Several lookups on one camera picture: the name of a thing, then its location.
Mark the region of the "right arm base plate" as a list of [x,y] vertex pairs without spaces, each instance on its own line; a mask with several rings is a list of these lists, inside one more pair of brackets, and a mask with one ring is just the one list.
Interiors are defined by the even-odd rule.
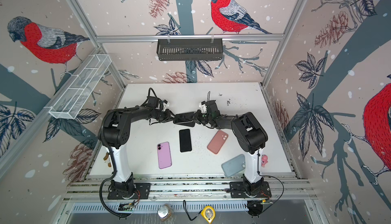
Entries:
[[226,192],[231,198],[271,198],[272,194],[268,182],[258,181],[256,183],[230,182]]

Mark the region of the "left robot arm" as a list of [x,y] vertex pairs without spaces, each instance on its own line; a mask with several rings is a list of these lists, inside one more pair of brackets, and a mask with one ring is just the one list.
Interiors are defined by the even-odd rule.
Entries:
[[140,120],[152,120],[156,123],[167,123],[174,120],[175,114],[168,109],[168,102],[161,100],[152,88],[149,88],[147,99],[132,108],[109,110],[99,130],[99,140],[107,148],[113,168],[110,191],[128,196],[136,192],[133,172],[128,163],[125,144],[130,138],[131,124]]

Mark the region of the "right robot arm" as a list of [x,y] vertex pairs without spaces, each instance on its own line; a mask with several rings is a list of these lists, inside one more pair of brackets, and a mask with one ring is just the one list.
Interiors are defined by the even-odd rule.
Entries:
[[268,141],[268,135],[253,113],[243,115],[217,115],[217,113],[195,112],[192,120],[203,126],[210,125],[215,129],[230,129],[233,131],[239,146],[246,153],[245,171],[243,175],[244,192],[254,197],[264,186],[264,178],[259,169],[260,157]]

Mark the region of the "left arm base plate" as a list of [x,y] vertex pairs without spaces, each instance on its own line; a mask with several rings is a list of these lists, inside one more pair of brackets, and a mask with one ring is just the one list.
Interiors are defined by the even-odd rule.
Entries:
[[109,187],[109,200],[146,200],[150,192],[150,183],[119,183],[113,182]]

